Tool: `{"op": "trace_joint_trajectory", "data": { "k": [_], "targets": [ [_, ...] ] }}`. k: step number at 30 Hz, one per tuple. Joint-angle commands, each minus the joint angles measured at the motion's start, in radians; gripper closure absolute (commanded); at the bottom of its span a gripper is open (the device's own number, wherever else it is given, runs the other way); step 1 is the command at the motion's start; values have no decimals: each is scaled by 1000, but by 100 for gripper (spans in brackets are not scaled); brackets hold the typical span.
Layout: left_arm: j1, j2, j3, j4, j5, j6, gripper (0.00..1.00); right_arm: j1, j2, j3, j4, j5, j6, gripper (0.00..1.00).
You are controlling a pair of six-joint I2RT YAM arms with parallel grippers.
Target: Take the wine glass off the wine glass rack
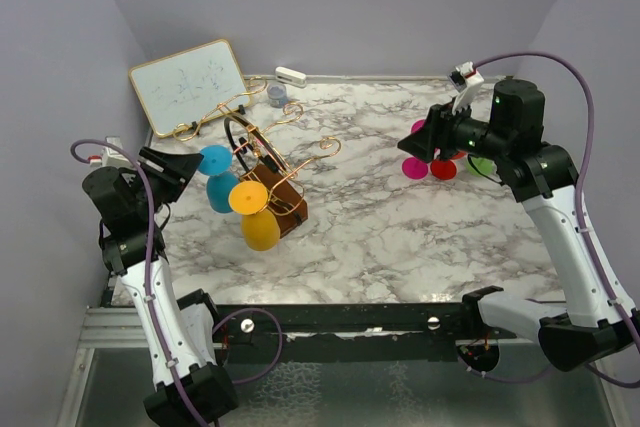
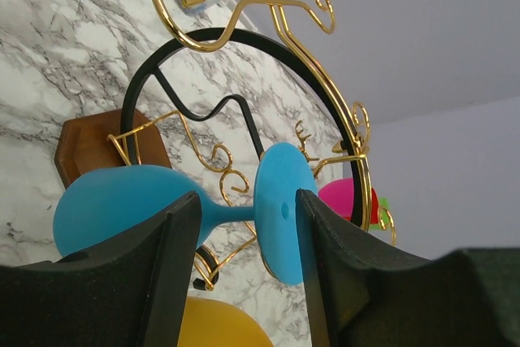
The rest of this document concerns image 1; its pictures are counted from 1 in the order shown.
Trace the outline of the green wine glass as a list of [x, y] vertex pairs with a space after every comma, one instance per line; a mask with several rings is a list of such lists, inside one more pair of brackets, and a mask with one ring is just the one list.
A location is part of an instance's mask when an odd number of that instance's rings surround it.
[[495, 170], [494, 163], [491, 160], [474, 156], [466, 159], [466, 167], [475, 176], [492, 176]]

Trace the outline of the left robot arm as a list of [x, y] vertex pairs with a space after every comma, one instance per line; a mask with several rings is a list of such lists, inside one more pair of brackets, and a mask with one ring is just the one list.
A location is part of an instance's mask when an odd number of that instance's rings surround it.
[[148, 345], [154, 391], [144, 408], [158, 426], [218, 425], [238, 406], [216, 359], [217, 308], [201, 289], [176, 297], [155, 220], [161, 207], [179, 199], [202, 159], [144, 147], [138, 161], [125, 167], [104, 161], [82, 183], [101, 216], [103, 262], [131, 296]]

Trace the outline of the yellow wine glass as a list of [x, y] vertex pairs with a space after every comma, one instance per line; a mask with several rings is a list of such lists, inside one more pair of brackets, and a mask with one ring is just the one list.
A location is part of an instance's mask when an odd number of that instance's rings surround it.
[[267, 208], [269, 194], [258, 181], [243, 181], [228, 197], [233, 212], [241, 219], [241, 232], [247, 246], [254, 251], [267, 251], [280, 240], [280, 228], [275, 215]]

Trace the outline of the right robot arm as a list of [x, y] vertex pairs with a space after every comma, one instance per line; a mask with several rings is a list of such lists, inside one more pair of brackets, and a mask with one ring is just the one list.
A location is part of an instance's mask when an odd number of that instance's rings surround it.
[[544, 107], [544, 94], [534, 83], [501, 80], [493, 88], [488, 120], [474, 119], [470, 107], [434, 105], [421, 128], [398, 147], [425, 163], [457, 153], [494, 163], [541, 235], [565, 304], [546, 305], [485, 287], [464, 295], [459, 325], [472, 338], [505, 329], [536, 343], [556, 369], [568, 372], [629, 347], [639, 334], [639, 311], [584, 215], [569, 153], [542, 139]]

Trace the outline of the red wine glass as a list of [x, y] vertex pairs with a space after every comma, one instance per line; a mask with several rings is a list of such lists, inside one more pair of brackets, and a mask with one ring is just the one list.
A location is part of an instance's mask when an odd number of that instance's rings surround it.
[[440, 151], [436, 149], [434, 152], [434, 159], [430, 163], [430, 172], [439, 180], [451, 180], [458, 173], [456, 161], [463, 159], [465, 157], [465, 154], [463, 152], [458, 152], [450, 159], [440, 160], [439, 153]]

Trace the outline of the pink wine glass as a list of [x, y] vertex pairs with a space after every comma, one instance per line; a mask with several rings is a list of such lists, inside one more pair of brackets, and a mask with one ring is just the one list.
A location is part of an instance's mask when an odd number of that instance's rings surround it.
[[429, 165], [415, 157], [407, 158], [402, 163], [402, 172], [409, 179], [420, 180], [428, 175]]

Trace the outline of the blue wine glass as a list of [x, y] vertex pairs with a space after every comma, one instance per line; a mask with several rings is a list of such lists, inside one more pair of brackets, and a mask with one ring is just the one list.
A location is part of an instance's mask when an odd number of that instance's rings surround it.
[[230, 171], [232, 153], [223, 145], [210, 145], [200, 150], [198, 171], [207, 177], [206, 194], [211, 208], [221, 214], [232, 212], [229, 195], [239, 183]]

